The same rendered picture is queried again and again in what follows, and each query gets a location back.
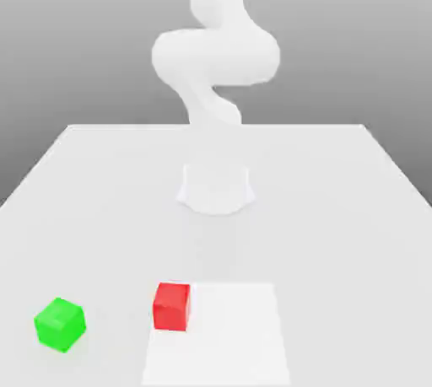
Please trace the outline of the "small green cube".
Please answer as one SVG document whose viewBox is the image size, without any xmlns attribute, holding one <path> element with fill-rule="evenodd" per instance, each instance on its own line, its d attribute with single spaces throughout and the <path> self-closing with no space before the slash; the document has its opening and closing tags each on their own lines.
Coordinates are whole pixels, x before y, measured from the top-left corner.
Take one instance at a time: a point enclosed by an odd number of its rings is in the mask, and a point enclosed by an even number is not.
<svg viewBox="0 0 432 387">
<path fill-rule="evenodd" d="M 66 353 L 86 331 L 84 310 L 63 298 L 54 298 L 34 318 L 39 342 L 58 352 Z"/>
</svg>

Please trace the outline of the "small red cube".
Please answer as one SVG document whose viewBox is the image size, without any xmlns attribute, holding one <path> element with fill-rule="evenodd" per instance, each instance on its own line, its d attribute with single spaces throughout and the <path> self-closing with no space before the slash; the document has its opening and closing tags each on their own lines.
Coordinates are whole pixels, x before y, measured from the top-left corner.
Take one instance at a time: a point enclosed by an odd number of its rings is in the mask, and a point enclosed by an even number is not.
<svg viewBox="0 0 432 387">
<path fill-rule="evenodd" d="M 156 330 L 186 331 L 191 305 L 191 285 L 161 282 L 153 301 L 153 320 Z"/>
</svg>

